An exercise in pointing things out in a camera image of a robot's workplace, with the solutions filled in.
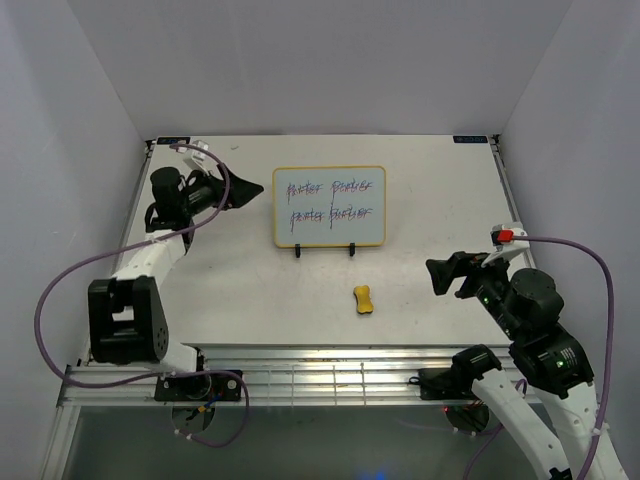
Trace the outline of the yellow black whiteboard eraser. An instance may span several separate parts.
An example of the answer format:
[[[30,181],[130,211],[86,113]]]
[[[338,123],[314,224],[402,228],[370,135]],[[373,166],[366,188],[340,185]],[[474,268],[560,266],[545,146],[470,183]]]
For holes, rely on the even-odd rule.
[[[368,285],[356,286],[353,289],[353,295],[356,300],[356,312],[359,315],[369,315],[374,312],[371,289]]]

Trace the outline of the yellow framed whiteboard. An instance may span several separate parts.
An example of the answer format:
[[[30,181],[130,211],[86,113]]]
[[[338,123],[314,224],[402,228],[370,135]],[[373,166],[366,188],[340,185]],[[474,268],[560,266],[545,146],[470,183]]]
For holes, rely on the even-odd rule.
[[[272,173],[279,248],[378,247],[386,241],[386,170],[379,165],[280,167]]]

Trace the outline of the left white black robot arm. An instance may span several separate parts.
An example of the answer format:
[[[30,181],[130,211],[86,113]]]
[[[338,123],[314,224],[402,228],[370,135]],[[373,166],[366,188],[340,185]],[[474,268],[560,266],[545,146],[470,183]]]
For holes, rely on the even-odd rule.
[[[264,191],[263,186],[234,174],[229,180],[226,184],[196,170],[184,176],[175,167],[151,174],[154,202],[144,217],[150,244],[111,278],[94,280],[88,288],[90,348],[95,361],[180,372],[177,386],[190,399],[201,399],[210,392],[212,376],[198,366],[198,350],[170,339],[160,286],[189,252],[196,215],[209,208],[241,208]]]

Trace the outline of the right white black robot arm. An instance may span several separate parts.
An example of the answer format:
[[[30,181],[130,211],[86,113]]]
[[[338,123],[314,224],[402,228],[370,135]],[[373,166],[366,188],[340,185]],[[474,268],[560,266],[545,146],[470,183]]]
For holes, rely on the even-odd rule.
[[[482,400],[497,416],[539,479],[624,479],[627,474],[599,422],[604,397],[596,392],[585,350],[559,322],[564,301],[545,272],[487,253],[456,252],[429,259],[437,295],[456,279],[459,299],[475,298],[510,341],[509,355],[550,420],[544,422],[510,382],[497,356],[475,345],[452,359],[449,377],[464,397]]]

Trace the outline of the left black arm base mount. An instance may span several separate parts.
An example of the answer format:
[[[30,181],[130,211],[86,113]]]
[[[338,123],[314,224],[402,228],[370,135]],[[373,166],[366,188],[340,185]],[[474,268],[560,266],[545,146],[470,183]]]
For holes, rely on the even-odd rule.
[[[237,402],[242,395],[238,378],[243,378],[242,370],[189,377],[168,374],[157,380],[153,399],[157,402],[206,403],[212,399]]]

